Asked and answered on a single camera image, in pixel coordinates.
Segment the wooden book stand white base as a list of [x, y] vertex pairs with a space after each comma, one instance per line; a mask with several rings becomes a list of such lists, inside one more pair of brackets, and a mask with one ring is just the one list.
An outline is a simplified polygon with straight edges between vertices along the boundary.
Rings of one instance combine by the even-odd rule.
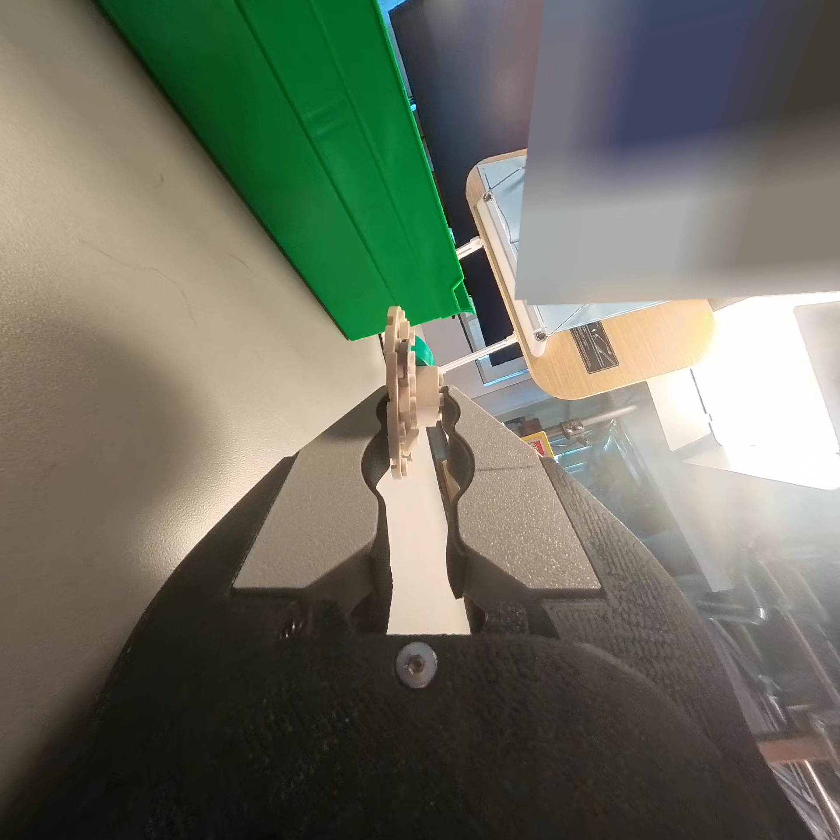
[[443, 385], [446, 372], [512, 345], [521, 350], [536, 385], [549, 396], [567, 401], [614, 391], [699, 362], [711, 344], [715, 328], [711, 305], [706, 300], [667, 301], [661, 306], [556, 332], [545, 341], [530, 331], [506, 289], [501, 247], [493, 241], [495, 232], [476, 209], [483, 192], [478, 164], [504, 161], [520, 154], [527, 152], [519, 150], [487, 158], [469, 173], [466, 197], [478, 235], [456, 252], [459, 258], [481, 249], [485, 252], [513, 332], [488, 348], [438, 367]]

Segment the small light grey lego brick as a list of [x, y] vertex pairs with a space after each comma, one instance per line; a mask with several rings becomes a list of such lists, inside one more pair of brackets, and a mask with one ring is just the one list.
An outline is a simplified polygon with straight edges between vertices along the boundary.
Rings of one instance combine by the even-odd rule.
[[436, 365], [419, 365], [415, 369], [414, 400], [418, 428], [433, 427], [440, 421], [444, 396], [443, 375]]

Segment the round white lego plate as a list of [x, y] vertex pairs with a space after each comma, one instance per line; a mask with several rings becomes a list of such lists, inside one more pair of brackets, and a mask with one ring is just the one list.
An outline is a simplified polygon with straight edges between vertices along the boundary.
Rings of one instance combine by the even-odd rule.
[[414, 446], [419, 437], [417, 421], [416, 334], [404, 310], [393, 306], [387, 312], [383, 348], [385, 358], [386, 432], [392, 477], [407, 477]]

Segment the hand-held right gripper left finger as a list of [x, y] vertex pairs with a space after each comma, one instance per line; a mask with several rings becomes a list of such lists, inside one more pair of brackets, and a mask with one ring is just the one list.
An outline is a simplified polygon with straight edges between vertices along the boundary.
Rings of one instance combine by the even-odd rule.
[[380, 387], [293, 459], [234, 582], [248, 594], [305, 602], [392, 601], [385, 502], [390, 470]]

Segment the bright studio light panel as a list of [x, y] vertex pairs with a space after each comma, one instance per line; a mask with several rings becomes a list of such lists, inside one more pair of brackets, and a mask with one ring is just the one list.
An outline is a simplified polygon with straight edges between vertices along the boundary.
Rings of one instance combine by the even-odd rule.
[[688, 466], [838, 490], [838, 302], [835, 291], [715, 311], [703, 358], [647, 380], [668, 449]]

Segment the metal clamp rod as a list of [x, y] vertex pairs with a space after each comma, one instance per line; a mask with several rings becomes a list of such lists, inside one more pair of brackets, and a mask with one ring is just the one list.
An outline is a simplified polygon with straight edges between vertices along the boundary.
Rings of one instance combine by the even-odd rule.
[[608, 425], [618, 419], [624, 418], [636, 412], [637, 404], [628, 404], [615, 407], [610, 411], [583, 418], [575, 418], [563, 421], [544, 430], [549, 441], [563, 439], [585, 445], [587, 435], [592, 429]]

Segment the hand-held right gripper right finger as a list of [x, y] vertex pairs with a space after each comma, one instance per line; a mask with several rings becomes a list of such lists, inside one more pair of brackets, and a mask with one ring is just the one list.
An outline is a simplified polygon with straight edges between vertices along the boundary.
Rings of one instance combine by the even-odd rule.
[[447, 573], [473, 603], [581, 596], [602, 585], [536, 450], [455, 387], [443, 435], [454, 501], [443, 486]]

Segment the green plastic bin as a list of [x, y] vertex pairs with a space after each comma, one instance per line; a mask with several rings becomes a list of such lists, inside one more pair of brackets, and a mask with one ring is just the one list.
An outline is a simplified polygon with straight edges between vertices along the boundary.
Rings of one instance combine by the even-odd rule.
[[348, 340], [474, 313], [378, 2], [97, 5]]

